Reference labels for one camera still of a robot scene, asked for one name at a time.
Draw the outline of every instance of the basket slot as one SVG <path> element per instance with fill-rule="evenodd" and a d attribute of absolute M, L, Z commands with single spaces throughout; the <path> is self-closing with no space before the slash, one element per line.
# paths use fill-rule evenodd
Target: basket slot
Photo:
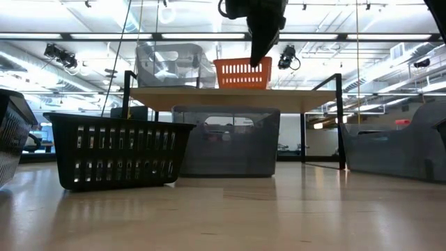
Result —
<path fill-rule="evenodd" d="M 161 137 L 161 132 L 159 130 L 156 130 L 156 134 L 155 134 L 155 146 L 154 149 L 158 150 L 160 149 L 160 137 Z"/>
<path fill-rule="evenodd" d="M 136 145 L 138 146 L 138 151 L 142 150 L 144 147 L 144 130 L 139 130 L 138 131 L 138 142 L 136 143 Z"/>
<path fill-rule="evenodd" d="M 131 160 L 127 160 L 127 164 L 125 165 L 125 179 L 126 180 L 131 180 L 132 179 L 132 161 Z"/>
<path fill-rule="evenodd" d="M 125 129 L 119 131 L 119 149 L 124 149 L 124 143 L 127 137 L 125 136 Z"/>
<path fill-rule="evenodd" d="M 169 141 L 169 131 L 165 131 L 162 136 L 162 150 L 167 150 L 167 142 Z"/>
<path fill-rule="evenodd" d="M 164 167 L 166 166 L 166 160 L 161 161 L 161 165 L 160 165 L 160 177 L 164 178 Z"/>
<path fill-rule="evenodd" d="M 109 137 L 109 149 L 115 149 L 115 140 L 116 140 L 116 129 L 110 129 L 110 137 Z"/>
<path fill-rule="evenodd" d="M 167 176 L 168 176 L 169 178 L 171 178 L 173 172 L 174 172 L 174 162 L 173 162 L 173 160 L 170 160 L 170 161 L 169 161 L 169 167 L 168 167 L 168 169 L 167 169 Z"/>
<path fill-rule="evenodd" d="M 103 149 L 105 144 L 105 128 L 100 128 L 99 129 L 99 141 L 98 141 L 98 145 L 99 145 L 99 149 Z"/>
<path fill-rule="evenodd" d="M 158 160 L 154 159 L 152 163 L 152 175 L 156 176 L 158 173 Z"/>
<path fill-rule="evenodd" d="M 130 134 L 128 137 L 128 147 L 129 149 L 133 149 L 133 147 L 135 146 L 135 141 L 137 141 L 137 138 L 135 138 L 134 136 L 134 129 L 130 129 Z"/>
<path fill-rule="evenodd" d="M 95 127 L 94 126 L 90 126 L 89 127 L 89 148 L 93 149 L 95 144 Z"/>
<path fill-rule="evenodd" d="M 146 160 L 144 163 L 144 180 L 148 180 L 151 176 L 152 168 L 151 162 Z"/>
<path fill-rule="evenodd" d="M 134 164 L 134 178 L 139 179 L 141 176 L 141 161 L 137 160 Z"/>
<path fill-rule="evenodd" d="M 113 160 L 107 161 L 107 181 L 111 181 L 113 177 Z"/>
<path fill-rule="evenodd" d="M 122 160 L 118 160 L 117 163 L 117 167 L 116 167 L 116 173 L 114 176 L 114 180 L 115 181 L 120 181 L 122 180 L 122 175 L 123 175 L 123 161 Z"/>
<path fill-rule="evenodd" d="M 82 147 L 82 136 L 84 135 L 84 126 L 77 127 L 77 141 L 76 141 L 76 147 L 81 148 Z"/>
<path fill-rule="evenodd" d="M 146 149 L 151 149 L 152 148 L 152 139 L 153 139 L 152 136 L 153 136 L 152 130 L 149 130 L 147 132 Z"/>
<path fill-rule="evenodd" d="M 110 127 L 106 126 L 105 127 L 105 135 L 104 135 L 104 149 L 110 149 L 111 146 L 111 142 L 110 139 L 112 138 L 112 136 L 110 135 Z"/>
<path fill-rule="evenodd" d="M 176 134 L 175 134 L 175 132 L 172 132 L 171 143 L 170 143 L 170 150 L 172 150 L 172 151 L 175 149 L 175 141 L 176 141 Z"/>
<path fill-rule="evenodd" d="M 93 163 L 91 161 L 88 161 L 86 163 L 86 170 L 85 170 L 85 182 L 91 181 L 91 170 L 93 168 Z"/>
<path fill-rule="evenodd" d="M 102 164 L 102 160 L 98 160 L 98 162 L 96 163 L 96 181 L 101 181 L 102 180 L 102 176 L 103 176 L 103 164 Z"/>
<path fill-rule="evenodd" d="M 75 179 L 73 180 L 75 183 L 79 182 L 81 171 L 80 171 L 81 164 L 80 162 L 76 162 L 75 164 Z"/>

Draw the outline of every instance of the cable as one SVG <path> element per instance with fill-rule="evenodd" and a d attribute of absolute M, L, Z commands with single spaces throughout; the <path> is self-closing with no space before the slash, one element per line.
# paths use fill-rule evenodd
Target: cable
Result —
<path fill-rule="evenodd" d="M 128 1 L 127 15 L 125 16 L 123 31 L 121 32 L 121 39 L 119 40 L 118 50 L 116 51 L 116 58 L 114 59 L 113 71 L 111 72 L 109 89 L 107 90 L 107 95 L 105 96 L 104 106 L 102 107 L 102 113 L 100 114 L 101 117 L 104 116 L 105 107 L 107 106 L 107 100 L 108 100 L 109 94 L 110 94 L 110 88 L 112 87 L 114 73 L 116 72 L 116 64 L 118 63 L 119 51 L 121 50 L 121 44 L 123 42 L 123 37 L 124 37 L 124 33 L 125 33 L 125 25 L 127 25 L 127 19 L 128 19 L 128 15 L 130 13 L 130 7 L 132 7 L 132 0 Z"/>
<path fill-rule="evenodd" d="M 300 60 L 299 60 L 296 56 L 294 56 L 294 58 L 295 58 L 295 60 L 297 60 L 297 61 L 299 62 L 299 67 L 297 67 L 297 68 L 295 69 L 295 68 L 292 68 L 292 67 L 290 66 L 290 69 L 291 69 L 291 70 L 294 70 L 294 71 L 297 71 L 297 70 L 299 70 L 300 67 L 302 66 L 302 63 L 300 62 Z"/>
<path fill-rule="evenodd" d="M 360 79 L 360 18 L 359 7 L 356 0 L 356 63 L 357 63 L 357 124 L 361 125 L 361 79 Z"/>
<path fill-rule="evenodd" d="M 43 68 L 47 67 L 47 65 L 49 65 L 49 63 L 51 63 L 54 59 L 55 59 L 55 58 L 52 58 L 50 61 L 48 61 L 48 63 L 46 63 L 46 64 L 41 68 L 41 70 L 43 70 Z"/>
<path fill-rule="evenodd" d="M 75 73 L 71 73 L 69 70 L 67 70 L 66 67 L 63 67 L 63 69 L 64 69 L 68 74 L 70 74 L 70 75 L 72 75 L 72 76 L 75 76 L 75 75 L 77 75 L 77 73 L 79 73 L 79 72 L 81 71 L 81 66 L 78 67 L 77 72 L 75 72 Z"/>
<path fill-rule="evenodd" d="M 227 13 L 224 13 L 223 10 L 222 10 L 222 2 L 223 2 L 223 0 L 220 0 L 220 1 L 218 2 L 218 12 L 219 12 L 220 15 L 222 15 L 223 17 L 229 18 L 228 14 L 227 14 Z"/>
<path fill-rule="evenodd" d="M 133 72 L 136 73 L 137 72 L 137 62 L 136 62 L 136 58 L 137 58 L 137 48 L 138 48 L 138 44 L 139 44 L 139 35 L 141 34 L 141 23 L 142 23 L 142 10 L 144 7 L 144 1 L 141 2 L 141 10 L 139 11 L 139 24 L 138 24 L 138 36 L 137 36 L 137 46 L 134 49 L 134 58 L 135 58 L 135 62 L 133 65 Z M 132 77 L 132 84 L 130 85 L 130 88 L 133 88 L 133 83 L 134 83 L 134 77 Z M 128 99 L 128 106 L 130 107 L 130 103 L 132 102 L 132 98 L 130 97 Z"/>

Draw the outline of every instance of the black plastic basket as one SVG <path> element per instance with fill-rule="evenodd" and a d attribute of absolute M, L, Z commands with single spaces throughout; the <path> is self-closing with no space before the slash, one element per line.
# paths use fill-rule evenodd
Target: black plastic basket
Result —
<path fill-rule="evenodd" d="M 14 177 L 37 120 L 21 93 L 0 89 L 0 187 Z"/>
<path fill-rule="evenodd" d="M 195 125 L 43 114 L 53 124 L 61 185 L 68 190 L 173 183 Z"/>

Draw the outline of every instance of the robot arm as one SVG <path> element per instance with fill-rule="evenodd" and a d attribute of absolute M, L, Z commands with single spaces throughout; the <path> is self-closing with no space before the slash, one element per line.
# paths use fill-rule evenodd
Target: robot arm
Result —
<path fill-rule="evenodd" d="M 231 20 L 247 17 L 252 38 L 250 64 L 256 67 L 279 42 L 279 31 L 285 27 L 284 12 L 288 0 L 226 0 L 226 13 L 222 11 L 222 2 L 218 3 L 218 11 L 223 17 Z"/>

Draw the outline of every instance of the white wall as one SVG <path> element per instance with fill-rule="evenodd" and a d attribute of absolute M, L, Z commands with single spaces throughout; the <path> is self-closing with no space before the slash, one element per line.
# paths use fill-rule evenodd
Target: white wall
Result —
<path fill-rule="evenodd" d="M 307 130 L 308 156 L 331 156 L 338 147 L 337 130 Z"/>
<path fill-rule="evenodd" d="M 300 144 L 300 116 L 281 115 L 279 128 L 279 144 L 289 147 L 295 151 Z"/>

